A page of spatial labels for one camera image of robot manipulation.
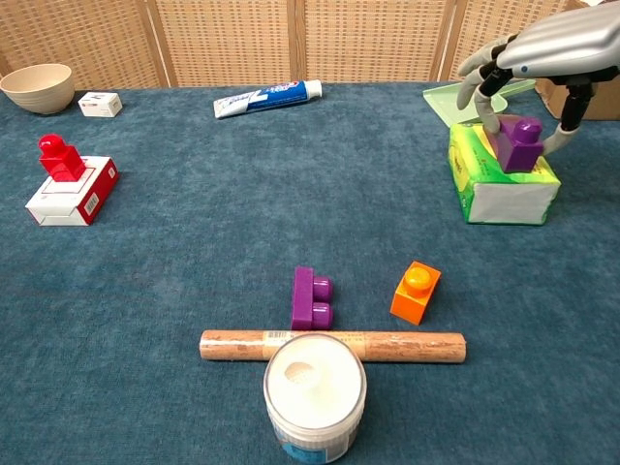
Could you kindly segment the pale green dustpan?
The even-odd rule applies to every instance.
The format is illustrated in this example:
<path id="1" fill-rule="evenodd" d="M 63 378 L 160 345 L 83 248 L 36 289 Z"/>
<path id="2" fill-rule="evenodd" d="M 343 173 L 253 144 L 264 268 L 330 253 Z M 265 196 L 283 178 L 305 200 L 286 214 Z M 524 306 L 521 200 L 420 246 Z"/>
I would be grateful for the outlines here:
<path id="1" fill-rule="evenodd" d="M 534 79 L 513 79 L 491 98 L 491 105 L 496 113 L 503 112 L 508 107 L 509 96 L 531 90 L 535 87 Z M 454 83 L 424 90 L 422 97 L 431 106 L 440 119 L 448 126 L 457 123 L 480 122 L 475 104 L 460 110 L 456 106 L 456 97 L 461 85 Z"/>

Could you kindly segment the orange single-stud block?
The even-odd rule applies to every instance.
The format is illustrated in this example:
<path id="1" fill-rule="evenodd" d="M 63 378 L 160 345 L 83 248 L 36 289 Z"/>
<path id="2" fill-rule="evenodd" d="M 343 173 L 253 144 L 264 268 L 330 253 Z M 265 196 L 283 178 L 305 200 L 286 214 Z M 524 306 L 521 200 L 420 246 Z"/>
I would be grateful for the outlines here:
<path id="1" fill-rule="evenodd" d="M 410 324 L 419 325 L 440 278 L 440 270 L 413 261 L 396 287 L 390 314 Z"/>

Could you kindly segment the brown cardboard box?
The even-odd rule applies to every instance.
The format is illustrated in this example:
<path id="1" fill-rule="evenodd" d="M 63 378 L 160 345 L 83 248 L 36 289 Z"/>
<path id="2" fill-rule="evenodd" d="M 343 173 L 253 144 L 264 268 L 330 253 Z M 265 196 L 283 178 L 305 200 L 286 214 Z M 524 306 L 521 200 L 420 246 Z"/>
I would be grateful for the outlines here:
<path id="1" fill-rule="evenodd" d="M 555 85 L 548 79 L 538 79 L 535 90 L 549 113 L 559 119 L 568 97 L 565 86 Z M 594 95 L 585 111 L 583 120 L 620 120 L 620 75 L 614 80 L 594 85 Z"/>

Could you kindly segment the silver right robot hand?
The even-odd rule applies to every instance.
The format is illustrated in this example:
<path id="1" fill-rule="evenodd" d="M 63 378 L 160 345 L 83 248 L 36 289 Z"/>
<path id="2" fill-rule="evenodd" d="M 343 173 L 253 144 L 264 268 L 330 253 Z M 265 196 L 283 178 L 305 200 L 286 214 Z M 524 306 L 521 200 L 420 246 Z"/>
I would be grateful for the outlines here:
<path id="1" fill-rule="evenodd" d="M 560 122 L 543 142 L 548 155 L 577 133 L 599 82 L 620 75 L 620 0 L 550 15 L 518 33 L 495 39 L 458 67 L 463 78 L 456 107 L 473 103 L 483 127 L 496 135 L 491 97 L 513 78 L 546 78 L 567 87 Z"/>

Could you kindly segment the blue table cloth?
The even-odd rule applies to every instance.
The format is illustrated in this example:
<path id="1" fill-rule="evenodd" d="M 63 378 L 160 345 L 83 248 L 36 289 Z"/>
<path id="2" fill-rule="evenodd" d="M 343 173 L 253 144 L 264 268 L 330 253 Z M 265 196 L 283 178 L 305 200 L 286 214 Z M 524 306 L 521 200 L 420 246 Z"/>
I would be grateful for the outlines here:
<path id="1" fill-rule="evenodd" d="M 423 89 L 328 85 L 226 120 L 222 88 L 126 90 L 114 118 L 0 95 L 0 465 L 299 465 L 264 366 L 202 359 L 202 332 L 287 327 L 299 265 L 333 280 L 336 328 L 405 331 L 412 261 L 442 273 L 421 329 L 467 358 L 367 365 L 334 465 L 620 465 L 620 122 L 550 157 L 544 225 L 470 225 Z M 89 226 L 25 208 L 47 134 L 119 171 Z"/>

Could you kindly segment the white-lidded clear plastic jar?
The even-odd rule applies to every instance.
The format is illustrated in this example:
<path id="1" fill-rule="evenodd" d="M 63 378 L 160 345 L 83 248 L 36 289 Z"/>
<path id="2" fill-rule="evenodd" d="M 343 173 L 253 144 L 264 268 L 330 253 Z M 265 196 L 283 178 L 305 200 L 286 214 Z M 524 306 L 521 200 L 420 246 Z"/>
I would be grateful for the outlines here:
<path id="1" fill-rule="evenodd" d="M 299 335 L 270 359 L 263 398 L 282 449 L 304 465 L 327 465 L 355 441 L 367 380 L 359 357 L 321 333 Z"/>

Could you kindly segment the purple two-stud block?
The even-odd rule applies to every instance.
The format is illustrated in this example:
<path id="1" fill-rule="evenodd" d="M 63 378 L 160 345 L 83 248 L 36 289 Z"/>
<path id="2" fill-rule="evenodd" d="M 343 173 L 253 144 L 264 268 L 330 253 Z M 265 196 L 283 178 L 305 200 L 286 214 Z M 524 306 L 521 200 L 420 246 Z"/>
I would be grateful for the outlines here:
<path id="1" fill-rule="evenodd" d="M 291 330 L 329 330 L 332 327 L 333 282 L 312 267 L 297 266 L 291 311 Z"/>

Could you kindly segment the beige ribbed bowl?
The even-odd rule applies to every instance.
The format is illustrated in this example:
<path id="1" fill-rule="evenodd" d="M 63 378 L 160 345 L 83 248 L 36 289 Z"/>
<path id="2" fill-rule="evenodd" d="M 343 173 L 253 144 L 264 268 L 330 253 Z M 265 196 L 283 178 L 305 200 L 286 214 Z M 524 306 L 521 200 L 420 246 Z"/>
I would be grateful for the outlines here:
<path id="1" fill-rule="evenodd" d="M 74 99 L 74 73 L 64 64 L 33 65 L 3 77 L 0 89 L 22 109 L 53 114 L 66 108 Z"/>

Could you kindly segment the white and red box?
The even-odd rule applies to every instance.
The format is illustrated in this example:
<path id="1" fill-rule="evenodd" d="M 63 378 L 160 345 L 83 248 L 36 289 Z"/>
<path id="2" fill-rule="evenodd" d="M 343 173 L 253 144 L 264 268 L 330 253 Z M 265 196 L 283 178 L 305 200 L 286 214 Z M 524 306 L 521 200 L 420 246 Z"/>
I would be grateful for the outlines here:
<path id="1" fill-rule="evenodd" d="M 82 158 L 85 170 L 78 181 L 49 176 L 25 208 L 39 226 L 89 226 L 104 206 L 119 171 L 111 157 Z"/>

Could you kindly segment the red single-stud block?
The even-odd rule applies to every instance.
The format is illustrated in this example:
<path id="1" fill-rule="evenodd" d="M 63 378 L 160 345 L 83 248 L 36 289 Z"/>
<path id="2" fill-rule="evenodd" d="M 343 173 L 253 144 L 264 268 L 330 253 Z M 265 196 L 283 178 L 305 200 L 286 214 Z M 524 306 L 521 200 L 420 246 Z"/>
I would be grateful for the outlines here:
<path id="1" fill-rule="evenodd" d="M 79 181 L 86 166 L 76 148 L 67 144 L 56 134 L 47 134 L 40 138 L 40 163 L 56 182 Z"/>

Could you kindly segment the purple single-stud block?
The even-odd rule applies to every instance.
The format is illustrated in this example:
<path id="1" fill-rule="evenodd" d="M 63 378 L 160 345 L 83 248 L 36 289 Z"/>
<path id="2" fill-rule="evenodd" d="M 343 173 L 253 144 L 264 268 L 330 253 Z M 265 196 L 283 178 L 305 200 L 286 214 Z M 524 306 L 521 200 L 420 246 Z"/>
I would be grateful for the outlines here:
<path id="1" fill-rule="evenodd" d="M 515 114 L 500 114 L 498 120 L 499 132 L 485 133 L 503 172 L 531 172 L 543 153 L 541 121 Z"/>

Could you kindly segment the wooden rolling pin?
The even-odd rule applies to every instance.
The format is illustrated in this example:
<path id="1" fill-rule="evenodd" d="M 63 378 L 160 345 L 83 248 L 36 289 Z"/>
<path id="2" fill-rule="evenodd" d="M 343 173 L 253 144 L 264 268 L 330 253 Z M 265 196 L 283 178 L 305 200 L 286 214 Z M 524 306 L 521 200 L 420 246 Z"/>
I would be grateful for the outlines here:
<path id="1" fill-rule="evenodd" d="M 285 343 L 302 336 L 294 330 L 207 329 L 200 339 L 200 356 L 207 360 L 265 361 Z M 362 361 L 461 363 L 467 355 L 460 333 L 419 331 L 327 331 Z"/>

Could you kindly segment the green tissue pack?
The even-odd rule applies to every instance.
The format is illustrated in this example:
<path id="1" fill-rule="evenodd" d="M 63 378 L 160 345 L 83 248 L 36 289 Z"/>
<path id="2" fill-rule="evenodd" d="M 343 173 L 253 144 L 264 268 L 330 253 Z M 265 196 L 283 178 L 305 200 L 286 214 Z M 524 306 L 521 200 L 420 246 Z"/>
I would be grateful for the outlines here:
<path id="1" fill-rule="evenodd" d="M 530 172 L 504 172 L 480 123 L 450 127 L 449 165 L 469 223 L 541 225 L 561 186 L 543 157 Z"/>

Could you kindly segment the blue white toothpaste tube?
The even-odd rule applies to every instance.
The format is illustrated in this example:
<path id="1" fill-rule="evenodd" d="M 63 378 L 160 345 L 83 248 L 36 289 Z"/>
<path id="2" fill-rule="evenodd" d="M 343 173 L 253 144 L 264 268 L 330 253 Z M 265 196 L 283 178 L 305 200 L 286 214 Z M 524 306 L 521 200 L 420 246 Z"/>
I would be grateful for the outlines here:
<path id="1" fill-rule="evenodd" d="M 225 97 L 213 102 L 214 116 L 223 119 L 239 114 L 308 102 L 323 95 L 318 79 L 296 80 Z"/>

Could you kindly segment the woven bamboo folding screen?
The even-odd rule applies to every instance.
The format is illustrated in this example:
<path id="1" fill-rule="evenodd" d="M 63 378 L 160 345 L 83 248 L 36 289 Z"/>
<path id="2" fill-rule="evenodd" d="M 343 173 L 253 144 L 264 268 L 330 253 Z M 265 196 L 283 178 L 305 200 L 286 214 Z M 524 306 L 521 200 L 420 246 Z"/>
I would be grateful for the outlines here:
<path id="1" fill-rule="evenodd" d="M 580 0 L 0 0 L 0 77 L 79 89 L 437 81 L 484 43 Z"/>

